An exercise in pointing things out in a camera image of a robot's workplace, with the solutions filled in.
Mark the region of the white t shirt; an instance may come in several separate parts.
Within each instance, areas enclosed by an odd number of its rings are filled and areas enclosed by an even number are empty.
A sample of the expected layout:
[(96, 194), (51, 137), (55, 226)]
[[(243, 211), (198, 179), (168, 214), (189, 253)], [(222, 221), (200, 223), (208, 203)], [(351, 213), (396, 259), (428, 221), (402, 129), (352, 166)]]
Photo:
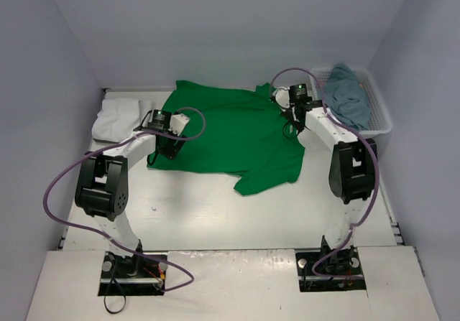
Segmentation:
[(134, 98), (104, 99), (91, 129), (93, 139), (113, 143), (128, 139), (150, 116), (154, 104)]

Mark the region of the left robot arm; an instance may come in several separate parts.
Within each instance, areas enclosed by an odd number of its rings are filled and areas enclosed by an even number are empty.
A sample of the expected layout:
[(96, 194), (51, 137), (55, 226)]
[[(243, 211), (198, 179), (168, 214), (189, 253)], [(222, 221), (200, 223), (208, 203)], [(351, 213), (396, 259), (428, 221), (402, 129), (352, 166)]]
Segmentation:
[(118, 270), (129, 278), (141, 274), (144, 260), (135, 251), (142, 243), (125, 212), (129, 199), (129, 170), (143, 159), (153, 164), (163, 156), (174, 159), (184, 145), (183, 132), (190, 118), (183, 113), (154, 110), (146, 126), (139, 125), (128, 143), (90, 157), (81, 163), (75, 204), (96, 220), (101, 231), (116, 244), (109, 252), (120, 257)]

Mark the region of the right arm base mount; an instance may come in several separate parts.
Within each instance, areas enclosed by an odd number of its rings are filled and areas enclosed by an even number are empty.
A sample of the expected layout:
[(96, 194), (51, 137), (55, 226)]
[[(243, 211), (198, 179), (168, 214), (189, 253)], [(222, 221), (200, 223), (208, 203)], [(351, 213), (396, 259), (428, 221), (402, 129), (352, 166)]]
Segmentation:
[(296, 252), (299, 290), (307, 292), (348, 292), (366, 290), (359, 253), (346, 250), (321, 263), (313, 272), (313, 265), (321, 258), (319, 251)]

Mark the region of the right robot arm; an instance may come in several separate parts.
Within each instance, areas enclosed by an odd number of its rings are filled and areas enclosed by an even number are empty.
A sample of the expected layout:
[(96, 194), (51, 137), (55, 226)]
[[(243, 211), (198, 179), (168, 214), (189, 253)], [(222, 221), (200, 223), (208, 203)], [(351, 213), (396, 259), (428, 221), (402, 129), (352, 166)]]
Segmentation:
[(365, 202), (375, 186), (376, 144), (345, 129), (320, 100), (308, 95), (305, 84), (278, 88), (272, 100), (294, 130), (313, 132), (331, 150), (328, 184), (343, 205), (333, 208), (318, 263), (324, 271), (334, 272), (344, 263), (342, 251), (353, 245), (353, 228), (367, 214)]

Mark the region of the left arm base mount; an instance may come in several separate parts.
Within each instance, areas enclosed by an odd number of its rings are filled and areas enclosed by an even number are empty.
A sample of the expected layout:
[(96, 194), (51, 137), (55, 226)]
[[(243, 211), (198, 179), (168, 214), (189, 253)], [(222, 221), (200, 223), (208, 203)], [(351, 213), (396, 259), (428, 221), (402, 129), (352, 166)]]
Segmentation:
[(106, 252), (101, 265), (98, 296), (162, 296), (167, 264)]

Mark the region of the green t shirt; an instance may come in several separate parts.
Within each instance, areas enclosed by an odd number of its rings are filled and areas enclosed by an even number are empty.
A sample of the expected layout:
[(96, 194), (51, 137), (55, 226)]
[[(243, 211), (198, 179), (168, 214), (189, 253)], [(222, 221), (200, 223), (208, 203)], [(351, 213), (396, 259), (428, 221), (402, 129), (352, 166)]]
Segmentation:
[(147, 167), (225, 173), (238, 177), (234, 190), (244, 196), (297, 182), (305, 149), (269, 100), (269, 87), (225, 89), (177, 81), (162, 108), (189, 117), (183, 131), (189, 140), (174, 159), (150, 154)]

